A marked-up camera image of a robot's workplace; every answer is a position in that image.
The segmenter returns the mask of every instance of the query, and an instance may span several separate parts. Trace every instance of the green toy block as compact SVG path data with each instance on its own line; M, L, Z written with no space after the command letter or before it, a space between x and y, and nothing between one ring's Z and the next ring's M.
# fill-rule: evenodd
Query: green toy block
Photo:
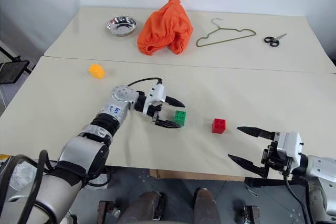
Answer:
M174 122L180 126L184 126L184 121L185 121L185 111L176 110Z

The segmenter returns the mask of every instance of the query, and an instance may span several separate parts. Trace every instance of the wire hanger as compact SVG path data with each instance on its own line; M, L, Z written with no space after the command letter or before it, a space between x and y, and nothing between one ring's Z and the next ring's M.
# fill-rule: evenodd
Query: wire hanger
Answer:
M247 28L244 28L242 30L238 30L236 28L221 28L218 24L216 24L214 22L215 19L219 19L219 20L222 20L221 18L213 18L211 19L211 23L213 23L215 26L217 26L218 28L214 31L212 31L211 33L207 34L206 37L201 37L199 38L197 41L196 41L196 46L198 47L204 47L204 46L209 46L209 45L213 45L213 44L218 44L218 43L222 43L222 42L227 42L227 41L231 41L231 40L235 40L235 39L243 39L243 38L247 38L247 37L251 37L251 36L255 36L257 35L257 33L251 29L247 29ZM242 32L242 31L251 31L253 34L251 35L246 35L246 36L241 36L241 37L237 37L237 38L233 38L233 39L227 39L227 40L222 40L222 41L218 41L218 42L212 42L212 43L208 43L208 44L204 44L204 45L199 45L198 42L201 40L201 39L207 39L209 38L209 35L210 34L213 34L215 33L216 31L218 30L234 30L234 31L238 31L238 32Z

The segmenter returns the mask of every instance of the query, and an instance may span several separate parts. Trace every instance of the white table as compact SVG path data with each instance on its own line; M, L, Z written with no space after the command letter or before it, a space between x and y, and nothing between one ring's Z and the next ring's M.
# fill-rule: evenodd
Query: white table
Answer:
M104 79L89 75L92 63L104 67ZM51 159L57 158L61 147L92 121L114 86L151 76L162 77L167 95L186 105L186 125L164 129L131 112L115 135L108 165L257 177L227 154L259 165L269 141L245 135L237 126L299 131L305 154L336 158L334 74L51 57L40 59L1 116L0 153L37 157L47 149ZM134 86L150 87L145 82ZM227 120L223 134L211 133L214 118ZM270 178L280 176L272 173Z
M167 48L147 56L139 52L137 37L154 10L112 7L83 7L45 52L58 58L100 59L154 63L177 66L215 68L267 69L282 71L336 73L336 67L323 51L305 17L259 14L187 12L194 27L187 49L175 55ZM105 30L111 18L129 15L138 26L126 37L116 37ZM196 40L216 29L212 18L222 18L222 27L250 28L256 36L198 48ZM264 43L267 36L279 36L280 46ZM212 41L241 36L238 32L221 31Z

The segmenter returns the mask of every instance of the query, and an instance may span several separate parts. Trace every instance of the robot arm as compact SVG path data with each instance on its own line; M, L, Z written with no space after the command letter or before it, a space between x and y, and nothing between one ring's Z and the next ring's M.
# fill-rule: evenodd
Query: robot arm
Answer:
M293 174L308 183L309 210L314 223L336 223L336 160L302 154L303 143L298 132L268 132L255 127L238 127L238 130L254 136L270 139L261 158L263 167L251 161L228 155L242 168L268 177L269 169L279 171L285 177Z
M142 91L129 86L117 86L110 101L93 121L62 148L57 165L42 177L34 207L28 219L20 223L60 223L77 193L88 181L98 177L109 154L109 146L118 128L124 122L128 110L137 110L153 117L156 125L178 128L171 121L159 119L162 103L184 105L166 97L162 81L159 81L146 97ZM18 223L20 213L30 195L31 184L11 197L3 206L0 223Z

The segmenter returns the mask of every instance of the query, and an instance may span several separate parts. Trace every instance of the scissor blade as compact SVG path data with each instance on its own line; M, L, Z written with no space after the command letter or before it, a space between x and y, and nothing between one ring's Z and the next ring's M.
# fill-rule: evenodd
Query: scissor blade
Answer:
M248 134L250 136L254 136L254 137L263 137L266 139L270 139L273 140L274 139L274 132L269 132L269 131L265 131L259 128L255 128L255 127L238 127L237 130L240 130L242 132L244 132L245 134Z
M274 40L279 40L279 39L281 39L282 37L284 37L284 36L286 36L286 35L287 35L287 34L280 35L280 36L276 37Z

